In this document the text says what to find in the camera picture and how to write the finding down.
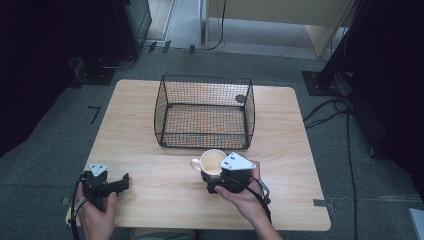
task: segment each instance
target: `white mug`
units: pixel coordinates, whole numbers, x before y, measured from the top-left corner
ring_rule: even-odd
[[[219,163],[227,157],[223,151],[218,149],[210,149],[202,154],[200,159],[192,159],[191,167],[199,172],[207,173],[211,176],[219,176],[222,172]]]

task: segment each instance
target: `wooden table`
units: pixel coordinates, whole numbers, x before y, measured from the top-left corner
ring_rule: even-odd
[[[117,83],[87,161],[109,165],[108,181],[130,175],[119,196],[116,226],[252,229],[230,202],[209,194],[190,160],[204,150],[162,148],[153,130],[159,81]],[[293,89],[254,86],[256,124],[251,147],[237,151],[261,163],[271,190],[277,230],[326,231],[323,194]]]

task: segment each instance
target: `wire basket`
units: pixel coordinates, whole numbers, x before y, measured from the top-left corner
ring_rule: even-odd
[[[249,148],[255,128],[252,80],[162,76],[154,125],[162,147]]]

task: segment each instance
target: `hand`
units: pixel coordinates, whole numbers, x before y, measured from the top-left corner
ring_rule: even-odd
[[[256,161],[251,162],[256,165],[256,168],[252,170],[252,177],[257,180],[260,180],[260,164]],[[249,184],[249,188],[251,188],[253,191],[262,196],[262,188],[255,180],[252,180],[252,182]],[[237,207],[241,215],[249,222],[252,222],[252,220],[254,218],[257,218],[258,215],[266,216],[265,210],[262,205],[259,203],[256,197],[248,190],[244,190],[241,193],[235,194],[229,192],[222,186],[216,186],[215,191],[219,195],[221,195],[222,198],[232,202]]]
[[[261,179],[260,164],[256,161],[251,161],[256,165],[252,170],[252,177],[257,180]],[[262,196],[262,188],[257,181],[253,180],[249,184],[249,188]],[[249,192],[244,190],[241,193],[231,193],[222,186],[216,186],[215,191],[221,195],[222,198],[232,202],[241,215],[246,218],[253,226],[260,240],[279,240],[282,239],[281,235],[275,230],[269,221],[266,212],[258,199]]]
[[[84,196],[82,183],[77,190],[77,198]],[[118,195],[113,192],[107,199],[106,212],[99,211],[92,203],[87,201],[78,212],[81,225],[84,228],[87,240],[109,240],[115,228],[115,206]]]

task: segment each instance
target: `person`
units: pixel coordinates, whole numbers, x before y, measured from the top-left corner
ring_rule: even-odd
[[[252,162],[256,164],[256,168],[252,170],[252,177],[260,180],[260,164],[256,161]],[[252,181],[249,187],[256,193],[262,194],[262,189],[256,181]],[[80,183],[77,190],[77,200],[84,195],[82,189],[82,183]],[[258,239],[282,239],[281,235],[269,221],[262,205],[251,192],[244,190],[241,193],[235,194],[221,186],[216,186],[215,191],[222,198],[230,201],[236,206],[240,214],[252,224]],[[117,201],[117,194],[114,192],[111,193],[107,199],[106,212],[99,211],[90,202],[86,202],[82,205],[78,212],[78,217],[87,240],[109,240],[112,237],[115,228],[115,207]]]

